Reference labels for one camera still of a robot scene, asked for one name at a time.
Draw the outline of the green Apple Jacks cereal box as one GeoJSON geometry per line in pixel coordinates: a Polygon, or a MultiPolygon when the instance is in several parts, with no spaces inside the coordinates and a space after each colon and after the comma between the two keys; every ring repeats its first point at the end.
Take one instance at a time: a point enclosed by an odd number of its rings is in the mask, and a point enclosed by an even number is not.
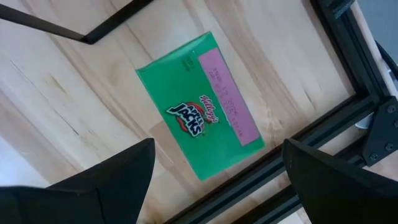
{"type": "Polygon", "coordinates": [[[265,146],[211,32],[136,73],[200,180],[265,146]]]}

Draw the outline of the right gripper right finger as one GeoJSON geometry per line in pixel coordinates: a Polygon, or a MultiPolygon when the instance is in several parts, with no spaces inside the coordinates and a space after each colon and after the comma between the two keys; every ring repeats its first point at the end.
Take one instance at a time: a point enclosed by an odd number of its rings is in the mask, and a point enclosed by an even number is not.
{"type": "Polygon", "coordinates": [[[398,224],[398,182],[293,139],[283,162],[312,224],[398,224]]]}

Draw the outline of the black aluminium table frame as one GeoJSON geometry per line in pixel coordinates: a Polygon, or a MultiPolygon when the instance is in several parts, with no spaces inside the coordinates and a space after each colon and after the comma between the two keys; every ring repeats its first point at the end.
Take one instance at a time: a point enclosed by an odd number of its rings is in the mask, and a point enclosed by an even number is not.
{"type": "MultiPolygon", "coordinates": [[[[398,99],[382,73],[354,16],[354,0],[310,0],[340,61],[355,95],[294,136],[318,148],[350,126],[370,117],[365,136],[338,153],[359,167],[375,163],[398,150],[398,99]]],[[[253,193],[285,170],[281,147],[274,148],[165,224],[204,224],[253,193]]]]}

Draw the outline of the wooden shelf with black legs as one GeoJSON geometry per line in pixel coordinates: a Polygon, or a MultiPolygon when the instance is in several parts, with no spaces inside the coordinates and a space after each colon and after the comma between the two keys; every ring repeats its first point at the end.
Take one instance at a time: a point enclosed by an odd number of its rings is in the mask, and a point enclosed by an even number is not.
{"type": "Polygon", "coordinates": [[[154,0],[132,0],[129,4],[118,10],[86,35],[77,33],[73,30],[45,21],[22,11],[18,11],[3,4],[0,4],[0,19],[84,44],[93,45],[153,1],[154,0]]]}

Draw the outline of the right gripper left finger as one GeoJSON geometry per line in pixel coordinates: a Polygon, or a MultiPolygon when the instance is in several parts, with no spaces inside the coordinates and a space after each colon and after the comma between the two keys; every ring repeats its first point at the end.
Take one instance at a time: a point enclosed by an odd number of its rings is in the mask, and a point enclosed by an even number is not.
{"type": "Polygon", "coordinates": [[[146,138],[49,188],[94,190],[105,224],[135,224],[149,188],[154,162],[155,141],[146,138]]]}

